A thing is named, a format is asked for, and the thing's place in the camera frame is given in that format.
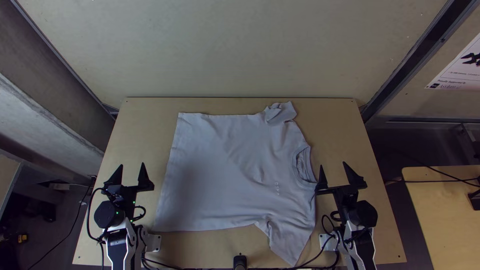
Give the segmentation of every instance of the white t-shirt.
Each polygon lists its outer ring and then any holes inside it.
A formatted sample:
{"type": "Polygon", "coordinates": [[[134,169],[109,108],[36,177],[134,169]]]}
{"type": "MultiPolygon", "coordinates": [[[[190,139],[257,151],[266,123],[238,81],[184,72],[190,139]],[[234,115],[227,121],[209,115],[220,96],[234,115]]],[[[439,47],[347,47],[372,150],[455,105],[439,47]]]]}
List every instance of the white t-shirt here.
{"type": "Polygon", "coordinates": [[[315,227],[316,185],[296,115],[291,102],[253,115],[179,113],[153,229],[255,224],[294,266],[315,227]]]}

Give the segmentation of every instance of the wooden table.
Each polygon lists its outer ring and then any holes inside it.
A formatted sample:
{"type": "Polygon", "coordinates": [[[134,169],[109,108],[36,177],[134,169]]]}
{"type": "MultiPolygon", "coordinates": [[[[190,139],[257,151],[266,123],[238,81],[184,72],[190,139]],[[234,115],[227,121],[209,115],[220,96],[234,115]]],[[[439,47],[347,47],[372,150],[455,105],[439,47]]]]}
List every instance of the wooden table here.
{"type": "MultiPolygon", "coordinates": [[[[141,162],[155,184],[154,191],[138,194],[136,204],[147,209],[141,224],[152,227],[160,189],[164,179],[170,147],[179,112],[213,115],[255,114],[275,102],[292,101],[298,115],[295,121],[312,147],[311,163],[318,177],[320,164],[329,186],[348,183],[342,161],[365,177],[367,189],[359,200],[368,200],[378,211],[374,231],[377,264],[405,262],[400,235],[387,197],[377,162],[360,117],[357,104],[347,98],[127,98],[123,101],[95,187],[102,187],[115,169],[123,164],[123,184],[136,185],[141,162]]],[[[99,236],[93,212],[106,197],[95,196],[90,215],[91,232],[99,236]]],[[[317,226],[306,244],[299,262],[320,251],[319,233],[322,214],[336,210],[331,194],[317,196],[317,226]]],[[[87,236],[85,221],[80,233],[74,264],[99,265],[100,248],[87,236]]],[[[183,268],[231,268],[232,259],[242,253],[251,268],[287,267],[287,263],[270,251],[267,236],[254,225],[200,232],[161,233],[161,251],[152,257],[183,268]]],[[[311,266],[330,265],[333,252],[326,252],[311,266]]]]}
{"type": "Polygon", "coordinates": [[[0,154],[0,218],[9,201],[19,167],[20,162],[0,154]]]}
{"type": "MultiPolygon", "coordinates": [[[[460,179],[480,175],[480,165],[440,166],[435,169],[460,179]]],[[[406,181],[452,180],[427,167],[406,167],[406,181]]],[[[478,187],[458,182],[406,183],[435,270],[477,269],[480,211],[467,197],[478,187]]]]}

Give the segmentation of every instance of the cable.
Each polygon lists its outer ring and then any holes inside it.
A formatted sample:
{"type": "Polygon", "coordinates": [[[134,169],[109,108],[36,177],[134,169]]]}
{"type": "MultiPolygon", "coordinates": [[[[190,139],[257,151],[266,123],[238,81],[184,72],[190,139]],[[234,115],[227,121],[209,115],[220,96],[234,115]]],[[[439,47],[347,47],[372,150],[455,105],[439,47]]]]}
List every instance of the cable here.
{"type": "Polygon", "coordinates": [[[302,264],[299,265],[299,266],[295,266],[295,267],[291,267],[291,268],[285,268],[284,270],[296,270],[296,269],[300,269],[300,268],[308,265],[309,263],[315,261],[315,260],[322,254],[322,252],[324,252],[325,246],[326,246],[327,243],[330,241],[330,239],[332,239],[332,238],[334,238],[334,237],[335,237],[334,235],[330,236],[330,237],[325,241],[325,243],[323,243],[323,245],[321,246],[320,252],[319,252],[315,257],[313,257],[312,259],[310,259],[309,261],[304,262],[304,263],[302,263],[302,264]]]}
{"type": "MultiPolygon", "coordinates": [[[[142,237],[142,235],[139,234],[139,236],[140,236],[140,240],[143,242],[143,245],[145,246],[144,247],[144,249],[145,249],[147,247],[147,244],[145,243],[145,240],[142,237]]],[[[168,265],[168,264],[165,264],[165,263],[161,263],[159,261],[154,261],[154,260],[145,258],[145,250],[142,251],[142,253],[140,255],[140,259],[145,260],[145,261],[150,262],[150,263],[161,265],[161,266],[166,267],[166,268],[171,268],[171,269],[176,269],[176,270],[184,270],[183,268],[180,268],[180,267],[171,266],[171,265],[168,265]]]]}
{"type": "Polygon", "coordinates": [[[145,214],[147,213],[147,210],[143,206],[138,205],[138,206],[135,206],[135,208],[142,209],[143,214],[140,214],[139,216],[136,216],[136,217],[132,218],[131,220],[134,221],[134,222],[136,222],[136,221],[140,220],[141,218],[145,217],[145,214]]]}
{"type": "Polygon", "coordinates": [[[104,270],[104,265],[105,265],[105,262],[104,262],[104,244],[103,243],[99,243],[100,244],[100,250],[101,250],[101,270],[104,270]]]}
{"type": "Polygon", "coordinates": [[[326,214],[324,214],[324,215],[321,216],[321,227],[322,227],[323,231],[324,231],[327,235],[329,235],[329,236],[334,236],[334,235],[332,234],[332,232],[333,232],[333,230],[334,230],[333,228],[335,228],[334,223],[333,223],[332,220],[329,218],[329,216],[326,215],[326,214]],[[332,229],[331,229],[330,232],[328,232],[327,229],[325,229],[324,218],[327,218],[328,221],[329,221],[330,224],[331,224],[332,229]]]}
{"type": "Polygon", "coordinates": [[[154,261],[154,260],[151,260],[151,259],[147,259],[143,255],[140,258],[142,260],[147,261],[147,262],[154,263],[154,264],[157,264],[157,265],[161,265],[161,266],[166,267],[166,268],[171,268],[171,269],[176,269],[176,270],[184,270],[183,268],[179,268],[179,267],[175,267],[175,266],[171,266],[171,265],[168,265],[168,264],[161,263],[159,261],[154,261]]]}
{"type": "Polygon", "coordinates": [[[105,236],[105,234],[108,233],[108,228],[106,228],[102,234],[100,234],[100,236],[98,238],[95,238],[92,236],[92,234],[90,233],[90,208],[92,207],[92,201],[94,199],[94,195],[97,191],[103,191],[107,194],[109,194],[109,192],[107,190],[105,190],[104,188],[96,188],[92,193],[91,193],[91,196],[90,196],[90,202],[88,203],[88,210],[86,211],[86,233],[88,234],[88,237],[90,237],[92,240],[95,240],[97,244],[100,245],[100,250],[101,250],[101,270],[104,270],[104,265],[105,265],[105,258],[104,258],[104,244],[105,244],[105,241],[103,241],[103,238],[105,236]]]}
{"type": "MultiPolygon", "coordinates": [[[[88,188],[86,189],[86,192],[85,194],[83,195],[83,197],[81,198],[81,201],[83,202],[85,200],[85,197],[87,197],[87,194],[89,193],[89,190],[90,188],[92,187],[92,184],[95,182],[95,177],[92,177],[91,180],[90,180],[90,185],[88,186],[88,188]]],[[[34,264],[32,264],[29,268],[27,268],[27,270],[30,270],[32,269],[34,266],[36,266],[41,260],[43,260],[50,252],[52,252],[56,247],[58,247],[61,243],[63,243],[63,241],[65,241],[65,239],[67,239],[70,234],[72,234],[72,231],[74,230],[74,227],[75,227],[75,224],[77,223],[77,220],[79,218],[79,215],[80,215],[80,209],[82,208],[82,203],[80,203],[80,205],[78,206],[78,210],[76,212],[76,217],[75,217],[75,220],[73,221],[73,224],[71,225],[71,228],[70,228],[70,231],[68,232],[68,234],[60,241],[58,242],[55,246],[53,246],[49,251],[47,251],[47,253],[45,253],[40,259],[38,259],[34,264]]]]}
{"type": "Polygon", "coordinates": [[[473,183],[467,182],[467,181],[472,181],[472,180],[479,179],[480,176],[479,176],[479,177],[475,177],[475,178],[470,178],[470,179],[460,179],[460,178],[455,177],[455,176],[453,176],[453,175],[450,175],[450,174],[448,174],[448,173],[446,173],[446,172],[443,172],[443,171],[437,170],[437,169],[435,169],[435,168],[433,168],[433,167],[431,167],[431,166],[428,166],[428,165],[425,164],[424,162],[422,162],[422,161],[420,161],[420,160],[418,160],[418,159],[416,159],[416,158],[414,158],[414,157],[412,157],[412,156],[410,156],[410,155],[408,155],[408,154],[406,154],[406,153],[404,153],[404,152],[402,152],[402,151],[400,151],[400,150],[397,150],[397,149],[395,149],[395,148],[390,148],[390,147],[388,147],[388,148],[391,149],[391,150],[393,150],[395,153],[397,153],[397,154],[399,154],[399,155],[401,155],[401,156],[404,156],[404,157],[406,157],[406,158],[408,158],[408,159],[410,159],[410,160],[412,160],[412,161],[417,162],[418,164],[420,164],[420,165],[422,165],[422,166],[424,166],[424,167],[429,168],[430,170],[432,170],[432,171],[434,171],[434,172],[437,172],[437,173],[439,173],[439,174],[441,174],[441,175],[444,175],[444,176],[450,177],[450,178],[452,178],[452,179],[455,179],[455,180],[439,180],[439,181],[405,181],[405,180],[397,181],[397,180],[393,180],[392,182],[405,182],[405,183],[463,182],[463,183],[465,183],[465,184],[467,184],[467,185],[480,188],[480,185],[478,185],[478,184],[473,184],[473,183]]]}

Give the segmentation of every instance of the plywood board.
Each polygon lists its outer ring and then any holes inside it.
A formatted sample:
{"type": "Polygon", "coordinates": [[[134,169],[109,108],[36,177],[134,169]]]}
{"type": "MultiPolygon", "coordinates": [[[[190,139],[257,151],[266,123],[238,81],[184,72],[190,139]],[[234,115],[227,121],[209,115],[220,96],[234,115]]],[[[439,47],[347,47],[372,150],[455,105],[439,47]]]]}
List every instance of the plywood board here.
{"type": "Polygon", "coordinates": [[[98,98],[366,103],[446,0],[17,0],[98,98]]]}
{"type": "MultiPolygon", "coordinates": [[[[434,167],[460,179],[480,176],[480,165],[434,167]]],[[[402,170],[406,181],[452,180],[426,167],[402,170]]],[[[407,183],[435,270],[478,268],[480,211],[467,194],[478,187],[464,183],[407,183]]]]}
{"type": "Polygon", "coordinates": [[[479,33],[480,7],[477,7],[379,114],[400,117],[479,119],[480,91],[424,89],[479,33]]]}
{"type": "MultiPolygon", "coordinates": [[[[331,187],[347,184],[342,161],[365,177],[368,188],[360,191],[359,200],[368,200],[378,211],[378,225],[374,231],[377,248],[375,261],[378,264],[405,262],[402,242],[385,186],[353,99],[127,98],[113,128],[95,187],[103,186],[103,182],[120,164],[124,166],[123,184],[136,185],[141,162],[145,162],[155,190],[139,193],[136,204],[146,207],[146,216],[141,220],[141,224],[151,228],[179,112],[255,114],[272,103],[286,101],[292,101],[298,113],[295,121],[312,147],[311,163],[316,177],[322,164],[331,187]]],[[[95,196],[92,212],[105,199],[101,195],[95,196]]],[[[320,217],[336,210],[333,196],[318,196],[316,207],[317,226],[299,262],[306,262],[320,251],[320,217]]],[[[93,221],[93,213],[90,220],[93,224],[92,234],[99,236],[101,231],[93,221]]],[[[267,236],[254,225],[201,232],[169,232],[161,235],[161,251],[151,256],[183,268],[231,268],[233,256],[239,253],[248,257],[251,268],[288,266],[270,251],[267,236]]],[[[333,252],[326,252],[311,265],[326,266],[334,260],[333,252]]],[[[100,262],[100,248],[88,238],[84,224],[73,263],[99,265],[100,262]]]]}
{"type": "Polygon", "coordinates": [[[11,192],[11,185],[20,163],[0,154],[0,218],[7,205],[11,192]]]}

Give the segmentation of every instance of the beige wall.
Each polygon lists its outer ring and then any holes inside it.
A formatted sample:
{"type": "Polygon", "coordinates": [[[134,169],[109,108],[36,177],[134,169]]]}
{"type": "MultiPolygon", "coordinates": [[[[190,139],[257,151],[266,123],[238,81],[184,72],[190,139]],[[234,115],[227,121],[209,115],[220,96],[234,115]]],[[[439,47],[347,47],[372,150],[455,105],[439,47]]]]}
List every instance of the beige wall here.
{"type": "Polygon", "coordinates": [[[379,115],[480,119],[480,91],[424,89],[479,33],[480,7],[477,7],[379,115]]]}
{"type": "Polygon", "coordinates": [[[105,151],[114,120],[9,0],[0,1],[0,33],[0,73],[61,122],[105,151]]]}
{"type": "Polygon", "coordinates": [[[446,0],[18,0],[90,89],[370,100],[446,0]]]}

